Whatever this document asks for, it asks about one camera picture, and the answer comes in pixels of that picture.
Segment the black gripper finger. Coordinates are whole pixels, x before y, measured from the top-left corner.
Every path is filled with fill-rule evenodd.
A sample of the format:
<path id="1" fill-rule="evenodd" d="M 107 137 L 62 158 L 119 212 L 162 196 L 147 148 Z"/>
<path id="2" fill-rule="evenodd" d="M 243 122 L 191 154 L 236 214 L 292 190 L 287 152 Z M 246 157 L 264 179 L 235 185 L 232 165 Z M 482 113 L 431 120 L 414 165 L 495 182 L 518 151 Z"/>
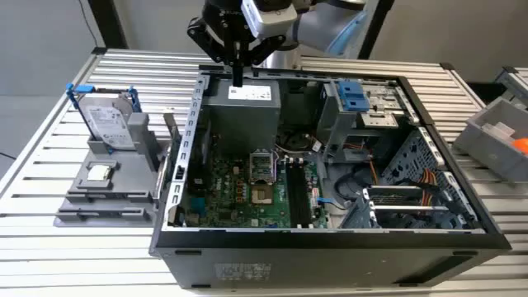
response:
<path id="1" fill-rule="evenodd" d="M 278 35 L 266 38 L 252 49 L 250 43 L 242 42 L 238 52 L 238 87 L 243 86 L 244 67 L 259 65 L 267 57 L 280 48 L 286 42 L 286 36 Z"/>
<path id="2" fill-rule="evenodd" d="M 220 25 L 220 39 L 223 40 L 223 43 L 220 43 L 208 32 L 207 22 L 200 17 L 195 17 L 190 21 L 187 34 L 202 50 L 210 55 L 210 58 L 215 62 L 223 62 L 226 66 L 231 67 L 232 86 L 238 87 L 236 48 L 228 24 L 223 22 Z"/>

